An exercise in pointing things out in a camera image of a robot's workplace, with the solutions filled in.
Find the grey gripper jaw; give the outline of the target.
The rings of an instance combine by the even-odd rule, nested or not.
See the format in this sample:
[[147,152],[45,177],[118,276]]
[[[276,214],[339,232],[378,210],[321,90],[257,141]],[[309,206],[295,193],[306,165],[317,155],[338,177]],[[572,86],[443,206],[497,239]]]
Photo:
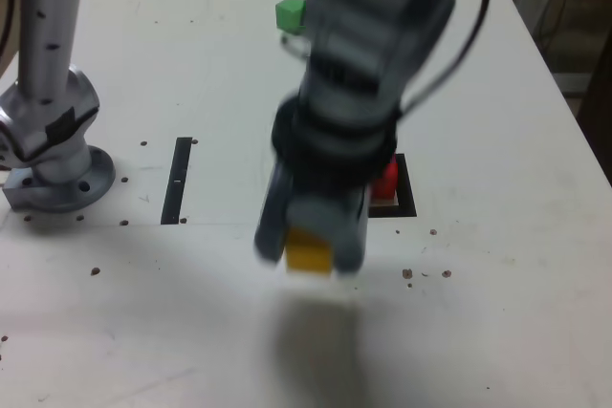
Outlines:
[[254,234],[256,252],[266,262],[277,264],[282,258],[288,233],[287,209],[293,195],[293,174],[277,161]]
[[364,261],[370,191],[304,194],[288,206],[288,269],[357,274]]

